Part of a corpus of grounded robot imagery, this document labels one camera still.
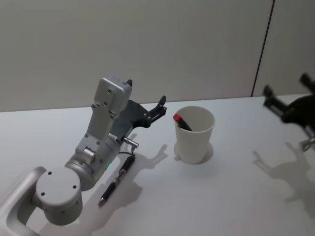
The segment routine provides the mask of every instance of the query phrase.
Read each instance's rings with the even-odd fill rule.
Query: table surface
[[[52,225],[37,209],[28,226],[42,236],[314,235],[315,153],[302,155],[304,132],[282,124],[262,103],[262,97],[167,103],[165,117],[132,133],[140,143],[136,162],[104,207],[97,207],[99,197],[126,156],[83,193],[74,223]],[[188,105],[216,116],[206,159],[198,165],[174,154],[172,116]],[[90,108],[1,113],[0,193],[29,167],[63,166],[91,114]]]

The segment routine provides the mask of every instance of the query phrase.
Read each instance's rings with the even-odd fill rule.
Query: cup
[[[188,164],[196,164],[204,158],[215,125],[214,115],[203,107],[188,106],[177,112],[192,131],[182,129],[175,122],[177,155]]]

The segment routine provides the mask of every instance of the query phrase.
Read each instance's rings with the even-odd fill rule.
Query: white wall
[[[254,95],[304,93],[302,73],[315,79],[315,1],[276,0]]]
[[[0,111],[249,96],[272,0],[1,0]]]

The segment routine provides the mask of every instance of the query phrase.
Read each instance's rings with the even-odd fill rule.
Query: cup rim
[[[202,109],[204,109],[204,110],[207,110],[207,111],[213,116],[213,118],[214,118],[213,125],[211,125],[210,128],[205,129],[205,130],[202,130],[202,131],[189,131],[189,130],[180,128],[180,127],[177,125],[177,122],[176,122],[175,120],[173,120],[174,124],[175,124],[179,129],[182,129],[184,132],[193,133],[193,134],[205,133],[205,132],[209,131],[210,129],[213,129],[213,127],[215,126],[216,121],[217,121],[217,120],[216,120],[216,117],[215,117],[215,115],[214,115],[212,112],[210,112],[208,109],[206,109],[206,108],[204,108],[204,107],[199,107],[199,106],[185,106],[185,107],[182,107],[181,109],[179,109],[176,113],[178,113],[180,110],[182,110],[182,109],[184,109],[184,108],[187,108],[187,107],[198,107],[198,108],[202,108]]]

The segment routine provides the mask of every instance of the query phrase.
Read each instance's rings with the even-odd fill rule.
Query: red pen
[[[188,131],[192,131],[192,129],[189,127],[189,125],[186,123],[186,121],[184,121],[184,119],[178,113],[176,113],[173,116],[173,119],[177,122],[177,124],[180,128],[188,130]]]

